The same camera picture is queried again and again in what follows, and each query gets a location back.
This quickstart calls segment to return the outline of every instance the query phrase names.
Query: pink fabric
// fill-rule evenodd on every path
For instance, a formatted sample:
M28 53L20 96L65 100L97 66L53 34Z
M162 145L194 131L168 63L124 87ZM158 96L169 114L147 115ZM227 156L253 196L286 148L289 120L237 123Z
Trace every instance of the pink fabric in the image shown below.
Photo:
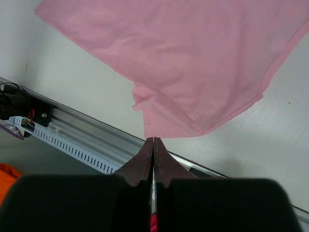
M44 0L35 13L134 81L145 136L161 138L251 107L309 31L309 0Z

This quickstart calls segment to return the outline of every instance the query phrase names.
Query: scratch mark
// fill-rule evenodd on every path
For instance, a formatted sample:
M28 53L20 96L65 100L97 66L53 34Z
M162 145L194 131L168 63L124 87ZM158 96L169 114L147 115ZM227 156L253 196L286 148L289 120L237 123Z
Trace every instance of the scratch mark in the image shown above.
M29 54L27 55L27 63L26 63L26 70L25 70L25 73L27 72L27 67L28 67L28 58L29 58Z
M38 70L35 71L33 83L35 82L35 78L37 77L37 72L38 72Z

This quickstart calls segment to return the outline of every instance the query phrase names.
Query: table surface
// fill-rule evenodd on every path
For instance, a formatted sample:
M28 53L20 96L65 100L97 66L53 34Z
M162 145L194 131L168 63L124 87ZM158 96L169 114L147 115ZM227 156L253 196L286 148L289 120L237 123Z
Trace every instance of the table surface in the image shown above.
M0 76L144 138L134 84L38 19L41 0L0 3ZM309 211L309 34L264 98L217 130L165 139L168 150L231 177L267 177Z

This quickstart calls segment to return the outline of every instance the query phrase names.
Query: white tabletop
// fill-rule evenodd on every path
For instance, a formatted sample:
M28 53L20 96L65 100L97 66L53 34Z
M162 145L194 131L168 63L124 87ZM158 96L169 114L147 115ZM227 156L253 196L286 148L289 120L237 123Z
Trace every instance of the white tabletop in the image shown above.
M0 76L144 138L134 84L34 14L41 0L0 2ZM309 34L277 71L264 98L217 130L165 139L168 150L232 177L276 179L309 211Z

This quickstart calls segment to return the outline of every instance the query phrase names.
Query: orange cloth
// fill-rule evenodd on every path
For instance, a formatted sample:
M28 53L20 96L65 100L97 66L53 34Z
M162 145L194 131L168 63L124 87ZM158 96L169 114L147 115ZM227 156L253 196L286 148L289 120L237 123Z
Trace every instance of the orange cloth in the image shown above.
M0 205L16 179L21 177L21 173L10 165L0 163Z

